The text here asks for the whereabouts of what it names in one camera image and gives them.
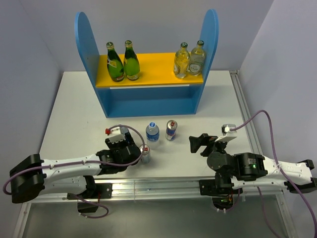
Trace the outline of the green glass bottle back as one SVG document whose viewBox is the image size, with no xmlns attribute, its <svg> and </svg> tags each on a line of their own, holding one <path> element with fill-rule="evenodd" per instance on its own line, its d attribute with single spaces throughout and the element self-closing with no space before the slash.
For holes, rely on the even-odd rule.
<svg viewBox="0 0 317 238">
<path fill-rule="evenodd" d="M 114 49 L 113 42 L 107 42 L 107 69 L 114 82 L 121 82 L 124 79 L 124 68 L 121 59 Z"/>
</svg>

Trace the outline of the green glass bottle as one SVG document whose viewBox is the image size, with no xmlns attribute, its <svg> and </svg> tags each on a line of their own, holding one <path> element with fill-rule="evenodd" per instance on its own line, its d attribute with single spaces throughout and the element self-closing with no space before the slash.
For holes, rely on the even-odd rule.
<svg viewBox="0 0 317 238">
<path fill-rule="evenodd" d="M 107 69 L 114 82 L 121 82 L 124 79 L 124 68 L 121 59 L 114 49 L 113 42 L 107 42 Z"/>
<path fill-rule="evenodd" d="M 125 41 L 124 72 L 126 77 L 131 81 L 139 78 L 140 64 L 130 40 Z"/>
</svg>

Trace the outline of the green glass bottle front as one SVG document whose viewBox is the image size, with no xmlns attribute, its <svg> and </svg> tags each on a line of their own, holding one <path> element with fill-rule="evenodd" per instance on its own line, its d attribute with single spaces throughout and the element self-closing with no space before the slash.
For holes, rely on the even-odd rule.
<svg viewBox="0 0 317 238">
<path fill-rule="evenodd" d="M 140 64 L 130 40 L 125 41 L 124 72 L 126 77 L 131 81 L 139 78 Z"/>
</svg>

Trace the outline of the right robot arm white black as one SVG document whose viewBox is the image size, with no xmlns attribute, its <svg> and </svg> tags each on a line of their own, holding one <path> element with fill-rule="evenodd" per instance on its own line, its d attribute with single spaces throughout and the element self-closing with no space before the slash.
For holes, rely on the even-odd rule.
<svg viewBox="0 0 317 238">
<path fill-rule="evenodd" d="M 230 155 L 225 151 L 229 141 L 236 138 L 234 133 L 223 136 L 190 136 L 190 151 L 196 153 L 205 147 L 201 156 L 215 172 L 213 179 L 199 181 L 200 194 L 222 196 L 243 193 L 248 187 L 276 187 L 290 193 L 310 193 L 317 189 L 317 180 L 311 174 L 312 160 L 297 163 L 276 162 L 266 156 L 251 152 Z"/>
</svg>

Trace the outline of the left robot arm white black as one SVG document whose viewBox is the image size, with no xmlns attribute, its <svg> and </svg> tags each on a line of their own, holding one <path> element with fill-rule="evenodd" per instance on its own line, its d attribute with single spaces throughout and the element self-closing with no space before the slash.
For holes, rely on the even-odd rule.
<svg viewBox="0 0 317 238">
<path fill-rule="evenodd" d="M 11 201 L 31 201 L 49 193 L 72 193 L 84 198 L 96 194 L 94 177 L 123 172 L 139 161 L 141 151 L 129 132 L 105 140 L 107 149 L 90 156 L 66 160 L 44 160 L 28 156 L 10 170 Z"/>
</svg>

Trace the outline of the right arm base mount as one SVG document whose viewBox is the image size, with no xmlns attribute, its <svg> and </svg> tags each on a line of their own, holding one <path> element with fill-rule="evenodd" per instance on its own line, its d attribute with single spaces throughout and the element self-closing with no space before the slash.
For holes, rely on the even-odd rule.
<svg viewBox="0 0 317 238">
<path fill-rule="evenodd" d="M 234 208 L 239 201 L 243 189 L 233 189 L 232 187 L 217 188 L 216 179 L 199 180 L 199 188 L 201 196 L 209 196 L 212 205 L 217 212 L 224 214 Z"/>
</svg>

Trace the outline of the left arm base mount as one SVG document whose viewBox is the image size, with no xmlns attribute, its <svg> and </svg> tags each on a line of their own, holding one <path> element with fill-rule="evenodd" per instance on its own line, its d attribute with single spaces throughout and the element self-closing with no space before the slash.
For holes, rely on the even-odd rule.
<svg viewBox="0 0 317 238">
<path fill-rule="evenodd" d="M 85 200 L 96 199 L 100 202 L 101 199 L 110 199 L 111 194 L 112 183 L 97 183 L 94 188 L 88 188 L 77 196 Z M 82 201 L 77 204 L 77 210 L 80 213 L 95 213 L 97 209 L 97 205 L 90 205 Z"/>
</svg>

